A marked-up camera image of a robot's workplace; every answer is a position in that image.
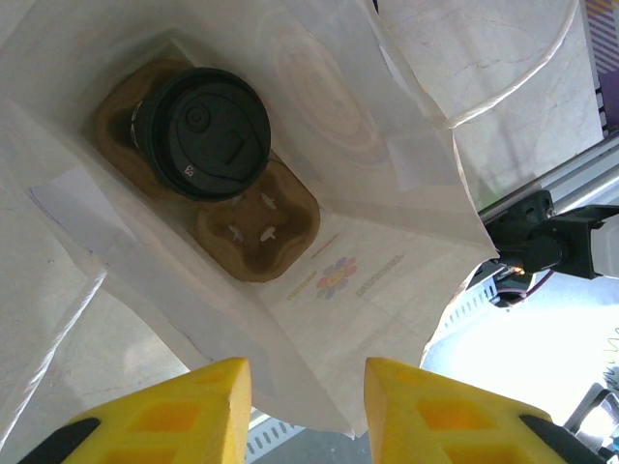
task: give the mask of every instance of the white paper bag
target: white paper bag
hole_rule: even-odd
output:
[[[256,90],[273,150],[322,207],[314,243],[271,282],[230,277],[97,151],[103,98],[174,56]],[[254,405],[283,420],[363,432],[365,358],[418,363],[493,255],[452,134],[434,128],[444,115],[361,1],[39,0],[2,44],[0,86],[1,176],[189,367],[249,357]]]

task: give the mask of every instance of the floor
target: floor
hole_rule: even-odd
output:
[[[2,5],[0,44],[32,3]],[[400,49],[448,116],[522,73],[553,38],[564,5],[562,0],[379,0],[381,16]],[[478,207],[600,140],[584,37],[578,16],[546,69],[511,99],[456,130]],[[0,427],[13,415],[24,375],[44,355],[66,307],[86,283],[41,216],[14,197],[13,188],[0,185]],[[442,340],[426,367],[531,401],[560,421],[597,372],[597,359],[588,362],[599,354],[596,343],[603,344],[605,332],[619,326],[612,315],[614,282],[600,280],[581,288],[578,283],[551,280],[548,292],[554,293],[536,296],[540,306],[531,303],[514,314],[491,314],[465,333]],[[566,286],[574,294],[559,301],[556,293]],[[552,348],[538,356],[542,340],[551,336]],[[488,344],[502,349],[487,350]],[[498,375],[488,376],[489,370]],[[78,412],[185,371],[146,324],[102,291],[61,344],[0,460],[17,461]],[[523,389],[525,383],[531,387]],[[545,394],[552,389],[561,389],[568,400],[559,404],[562,396]],[[355,452],[368,452],[356,443]],[[342,456],[334,459],[349,462]]]

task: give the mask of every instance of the black lid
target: black lid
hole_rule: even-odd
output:
[[[240,194],[269,160],[264,105],[245,81],[221,70],[196,68],[166,82],[137,109],[133,130],[160,179],[196,200]]]

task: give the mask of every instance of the bright light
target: bright light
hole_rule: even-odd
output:
[[[580,425],[580,431],[590,437],[607,438],[615,431],[617,425],[608,413],[602,408],[595,408]]]

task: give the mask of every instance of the flower logo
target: flower logo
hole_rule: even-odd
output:
[[[348,284],[348,277],[357,272],[357,258],[340,258],[335,265],[325,269],[325,275],[318,280],[316,298],[331,300],[337,290],[342,290]]]

